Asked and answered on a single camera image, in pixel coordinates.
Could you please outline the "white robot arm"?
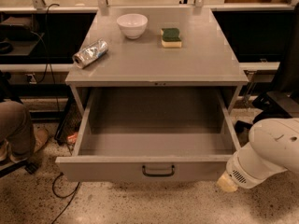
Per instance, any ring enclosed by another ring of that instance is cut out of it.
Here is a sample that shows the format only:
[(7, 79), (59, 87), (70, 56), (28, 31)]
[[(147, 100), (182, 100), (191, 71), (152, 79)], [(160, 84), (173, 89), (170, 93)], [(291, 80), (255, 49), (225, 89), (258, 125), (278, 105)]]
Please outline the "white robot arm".
[(262, 119), (249, 130), (249, 141), (227, 161), (217, 185), (226, 192), (252, 189), (268, 177), (299, 173), (299, 118)]

